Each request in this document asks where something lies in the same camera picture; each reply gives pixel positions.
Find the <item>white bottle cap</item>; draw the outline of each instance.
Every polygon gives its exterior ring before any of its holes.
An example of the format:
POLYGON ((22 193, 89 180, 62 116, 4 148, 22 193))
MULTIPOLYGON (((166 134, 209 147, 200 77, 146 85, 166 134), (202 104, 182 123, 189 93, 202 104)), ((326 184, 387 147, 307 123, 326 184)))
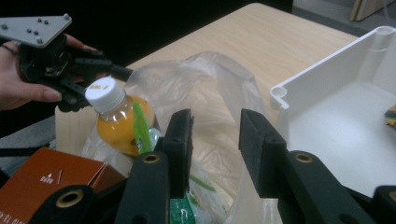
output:
POLYGON ((98 113, 114 110, 124 97, 124 89, 112 77, 102 77, 94 81, 85 91, 85 98, 98 113))

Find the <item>brown box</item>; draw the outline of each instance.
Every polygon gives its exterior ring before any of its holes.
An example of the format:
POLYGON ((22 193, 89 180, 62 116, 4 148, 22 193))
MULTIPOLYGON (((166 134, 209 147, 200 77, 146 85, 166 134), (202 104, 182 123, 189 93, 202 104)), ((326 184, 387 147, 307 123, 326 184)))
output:
POLYGON ((100 192, 124 178, 107 163, 42 147, 0 189, 0 223, 28 223, 58 189, 88 185, 100 192))

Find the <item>plastic bottle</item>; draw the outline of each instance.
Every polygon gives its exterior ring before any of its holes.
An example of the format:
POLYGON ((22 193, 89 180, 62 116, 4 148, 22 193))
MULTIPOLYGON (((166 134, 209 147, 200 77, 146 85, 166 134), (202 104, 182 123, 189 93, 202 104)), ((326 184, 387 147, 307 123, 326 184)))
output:
POLYGON ((131 157, 155 147, 161 133, 146 100, 127 95, 112 77, 93 82, 85 97, 98 113, 97 132, 104 142, 131 157))

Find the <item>white plastic bin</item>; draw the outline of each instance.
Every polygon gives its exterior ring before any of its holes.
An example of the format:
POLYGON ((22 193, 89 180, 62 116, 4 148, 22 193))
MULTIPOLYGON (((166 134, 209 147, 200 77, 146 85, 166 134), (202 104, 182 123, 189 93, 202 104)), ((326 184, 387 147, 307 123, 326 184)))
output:
POLYGON ((318 156, 344 186, 372 197, 396 185, 396 29, 378 27, 271 89, 289 150, 318 156))

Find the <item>wooden table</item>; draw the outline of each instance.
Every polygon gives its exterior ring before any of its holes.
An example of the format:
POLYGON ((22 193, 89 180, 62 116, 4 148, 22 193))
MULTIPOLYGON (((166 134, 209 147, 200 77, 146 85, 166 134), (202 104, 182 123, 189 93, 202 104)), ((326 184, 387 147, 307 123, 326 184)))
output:
MULTIPOLYGON (((332 28, 260 4, 251 4, 132 63, 129 68, 184 60, 203 51, 233 58, 256 78, 271 122, 270 89, 357 39, 332 28)), ((78 154, 92 130, 94 112, 56 111, 57 149, 78 154)))

